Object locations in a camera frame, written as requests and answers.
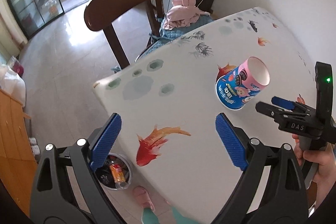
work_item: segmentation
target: orange fish painting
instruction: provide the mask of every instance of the orange fish painting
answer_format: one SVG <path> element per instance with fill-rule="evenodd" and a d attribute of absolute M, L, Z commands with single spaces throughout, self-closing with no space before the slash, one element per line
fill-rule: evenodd
<path fill-rule="evenodd" d="M 224 76 L 225 74 L 227 74 L 228 72 L 232 71 L 233 69 L 235 69 L 236 66 L 232 66 L 232 65 L 229 65 L 229 63 L 224 67 L 224 68 L 221 68 L 220 66 L 218 66 L 218 74 L 217 74 L 217 78 L 216 78 L 216 81 L 221 78 L 222 76 Z"/>
<path fill-rule="evenodd" d="M 138 135 L 140 147 L 136 155 L 137 165 L 145 166 L 160 156 L 159 148 L 168 142 L 168 139 L 165 137 L 173 133 L 191 136 L 189 132 L 181 130 L 180 127 L 164 127 L 158 129 L 157 124 L 147 138 L 143 139 Z"/>
<path fill-rule="evenodd" d="M 301 103 L 301 104 L 304 104 L 304 105 L 306 104 L 305 100 L 302 98 L 302 96 L 300 95 L 300 93 L 299 93 L 299 97 L 296 98 L 296 101 L 298 103 Z"/>
<path fill-rule="evenodd" d="M 265 46 L 266 43 L 270 43 L 268 40 L 266 40 L 265 38 L 262 37 L 258 37 L 258 45 L 259 46 Z"/>

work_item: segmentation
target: foot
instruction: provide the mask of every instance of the foot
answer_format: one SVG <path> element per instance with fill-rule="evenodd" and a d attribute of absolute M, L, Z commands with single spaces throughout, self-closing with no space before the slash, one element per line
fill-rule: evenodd
<path fill-rule="evenodd" d="M 145 188 L 137 186 L 133 189 L 133 196 L 142 208 L 150 208 L 155 211 L 154 204 Z"/>

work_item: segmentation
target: white tablecloth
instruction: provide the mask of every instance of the white tablecloth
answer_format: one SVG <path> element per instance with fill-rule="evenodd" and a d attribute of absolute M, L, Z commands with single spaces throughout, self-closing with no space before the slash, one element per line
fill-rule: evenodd
<path fill-rule="evenodd" d="M 241 110 L 228 110 L 215 94 L 218 66 L 238 66 L 250 56 L 266 64 L 270 84 Z M 210 223 L 242 173 L 216 132 L 217 114 L 224 112 L 234 126 L 265 145 L 295 145 L 290 134 L 254 107 L 273 96 L 295 101 L 299 94 L 315 107 L 314 77 L 314 64 L 288 29 L 268 11 L 254 8 L 180 37 L 97 81 L 93 90 L 108 114 L 121 115 L 118 140 L 134 166 L 184 216 Z M 159 131 L 180 127 L 190 136 L 166 135 L 168 141 L 153 151 L 161 155 L 139 166 L 139 137 L 148 137 L 156 125 Z M 250 210 L 258 207 L 266 181 L 265 173 Z"/>

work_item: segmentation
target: trash bag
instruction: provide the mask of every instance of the trash bag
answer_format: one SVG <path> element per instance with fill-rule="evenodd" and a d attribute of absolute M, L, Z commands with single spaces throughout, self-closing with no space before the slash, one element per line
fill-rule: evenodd
<path fill-rule="evenodd" d="M 26 84 L 22 78 L 7 65 L 0 65 L 0 88 L 26 106 Z"/>

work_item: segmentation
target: pink cloth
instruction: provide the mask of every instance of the pink cloth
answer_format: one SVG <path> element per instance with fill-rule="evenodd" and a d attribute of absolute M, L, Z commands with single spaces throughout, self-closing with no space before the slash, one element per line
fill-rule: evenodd
<path fill-rule="evenodd" d="M 171 3 L 173 7 L 168 11 L 163 23 L 165 30 L 189 27 L 199 19 L 200 15 L 210 15 L 195 6 L 196 0 L 171 0 Z"/>

